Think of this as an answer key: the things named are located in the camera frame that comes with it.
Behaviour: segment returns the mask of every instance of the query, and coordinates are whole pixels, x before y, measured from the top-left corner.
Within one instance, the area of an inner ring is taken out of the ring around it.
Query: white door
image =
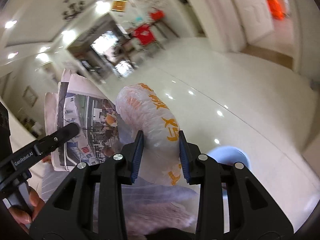
[[[234,1],[249,44],[253,44],[274,30],[267,0]]]

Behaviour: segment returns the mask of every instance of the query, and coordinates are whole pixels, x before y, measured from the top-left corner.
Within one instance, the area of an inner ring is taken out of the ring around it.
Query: translucent plastic bag
[[[175,185],[181,176],[180,127],[169,108],[147,85],[124,87],[116,99],[116,111],[132,128],[134,137],[143,130],[144,151],[139,176],[164,186]]]

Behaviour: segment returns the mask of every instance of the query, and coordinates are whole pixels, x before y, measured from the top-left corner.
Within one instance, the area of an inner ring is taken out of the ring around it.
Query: orange object
[[[268,0],[268,5],[273,18],[278,20],[283,20],[284,14],[282,12],[282,9],[278,0]]]
[[[157,9],[156,12],[150,13],[150,17],[154,21],[160,20],[164,17],[164,12],[162,10]]]

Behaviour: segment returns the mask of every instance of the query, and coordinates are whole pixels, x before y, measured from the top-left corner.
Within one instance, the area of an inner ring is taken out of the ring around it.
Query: blue trash can
[[[217,147],[207,153],[208,156],[214,158],[218,163],[233,165],[234,163],[241,162],[249,170],[251,170],[250,159],[245,152],[241,149],[232,146]],[[227,198],[226,189],[222,189],[223,198]]]

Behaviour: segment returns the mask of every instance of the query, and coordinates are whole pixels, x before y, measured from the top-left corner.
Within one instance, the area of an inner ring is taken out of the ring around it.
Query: metal bolt
[[[84,163],[84,162],[81,162],[81,163],[78,163],[78,164],[77,164],[77,168],[78,168],[78,169],[81,169],[81,170],[82,170],[83,168],[85,168],[86,166],[87,166],[87,164]]]
[[[198,156],[198,159],[201,160],[201,161],[206,161],[206,160],[208,159],[208,157],[207,157],[207,155],[205,155],[205,154],[200,154],[200,155]]]
[[[113,155],[113,159],[116,161],[122,160],[122,158],[123,158],[122,154]]]
[[[235,167],[239,170],[242,170],[244,168],[244,165],[242,163],[236,163]]]

